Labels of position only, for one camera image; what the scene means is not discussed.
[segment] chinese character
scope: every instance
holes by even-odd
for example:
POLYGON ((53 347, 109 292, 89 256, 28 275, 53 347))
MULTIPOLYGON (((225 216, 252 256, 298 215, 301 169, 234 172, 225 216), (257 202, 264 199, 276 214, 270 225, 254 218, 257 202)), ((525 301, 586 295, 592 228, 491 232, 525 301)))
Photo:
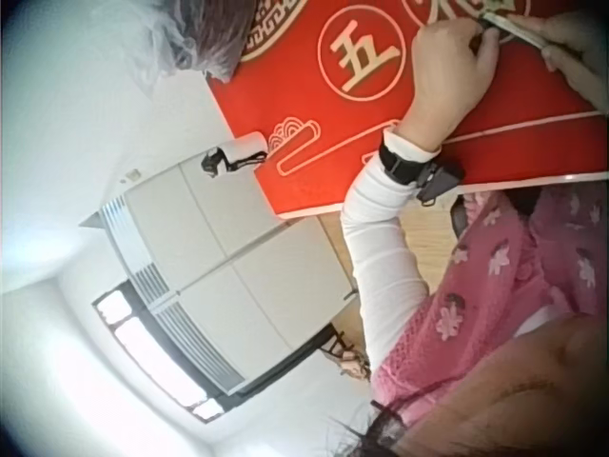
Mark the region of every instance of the chinese character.
MULTIPOLYGON (((456 19, 459 17, 450 5, 451 0, 414 0, 417 5, 422 5, 425 1, 431 3, 429 7, 429 17, 427 24, 433 24, 441 17, 446 19, 456 19)), ((461 10, 473 17, 478 17, 484 10, 497 11, 509 10, 516 11, 515 0, 452 0, 461 10)))
POLYGON ((344 57, 339 62, 339 65, 344 69, 350 64, 353 71, 353 77, 343 84, 342 89, 345 92, 351 91, 355 86, 360 84, 366 76, 381 65, 400 56, 400 51, 394 46, 387 48, 381 52, 381 54, 377 54, 372 35, 361 37, 354 45, 353 40, 351 39, 351 33, 353 33, 353 30, 357 27, 357 21, 352 20, 336 40, 334 40, 334 43, 330 45, 330 49, 333 52, 338 51, 340 48, 344 49, 344 57), (363 50, 365 53, 365 60, 367 60, 367 63, 365 64, 363 64, 362 59, 360 58, 360 50, 363 50))

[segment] red paper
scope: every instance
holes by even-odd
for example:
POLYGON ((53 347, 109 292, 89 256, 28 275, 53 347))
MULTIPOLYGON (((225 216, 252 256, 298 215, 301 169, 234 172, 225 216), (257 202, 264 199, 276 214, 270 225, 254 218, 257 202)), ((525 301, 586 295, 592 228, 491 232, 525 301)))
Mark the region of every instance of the red paper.
MULTIPOLYGON (((258 130, 268 139, 271 154, 256 176, 276 213, 323 212, 343 201, 383 129, 410 104, 410 43, 419 27, 475 14, 473 3, 261 3, 235 78, 211 88, 235 136, 258 130)), ((547 16, 572 2, 483 3, 547 16)), ((605 132, 604 118, 547 71, 538 50, 509 40, 493 86, 442 154, 459 158, 465 184, 600 172, 607 170, 605 132)))

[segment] white sleeve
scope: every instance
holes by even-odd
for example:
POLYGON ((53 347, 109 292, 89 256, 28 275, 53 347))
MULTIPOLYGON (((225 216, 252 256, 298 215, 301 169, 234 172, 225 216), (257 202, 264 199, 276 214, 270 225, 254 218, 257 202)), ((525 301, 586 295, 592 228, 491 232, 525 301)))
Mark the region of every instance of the white sleeve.
MULTIPOLYGON (((438 153, 425 152, 390 130, 385 131, 384 142, 389 150, 410 161, 426 162, 438 153)), ((344 201, 343 233, 360 291, 363 334, 372 370, 381 365, 429 295, 398 218, 415 192, 414 183, 401 186, 393 182, 377 154, 344 201)))

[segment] ceiling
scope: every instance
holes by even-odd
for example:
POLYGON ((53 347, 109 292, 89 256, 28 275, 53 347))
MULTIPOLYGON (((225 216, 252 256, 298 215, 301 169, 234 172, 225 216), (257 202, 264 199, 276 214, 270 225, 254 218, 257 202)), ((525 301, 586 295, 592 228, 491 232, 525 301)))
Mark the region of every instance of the ceiling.
POLYGON ((79 228, 125 172, 143 178, 229 136, 201 73, 131 81, 89 0, 28 2, 3 30, 3 291, 56 274, 95 237, 79 228))

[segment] window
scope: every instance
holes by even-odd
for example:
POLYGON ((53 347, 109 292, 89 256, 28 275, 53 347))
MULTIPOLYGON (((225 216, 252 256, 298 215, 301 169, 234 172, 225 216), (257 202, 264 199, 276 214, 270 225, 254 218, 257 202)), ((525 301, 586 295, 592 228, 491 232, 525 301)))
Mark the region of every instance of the window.
POLYGON ((174 361, 157 341, 160 328, 130 283, 105 294, 94 304, 97 312, 140 368, 171 398, 197 418, 209 422, 225 410, 174 361))
POLYGON ((177 404, 209 423, 260 393, 336 334, 328 325, 278 366, 228 395, 186 358, 161 328, 130 281, 93 303, 116 340, 177 404))

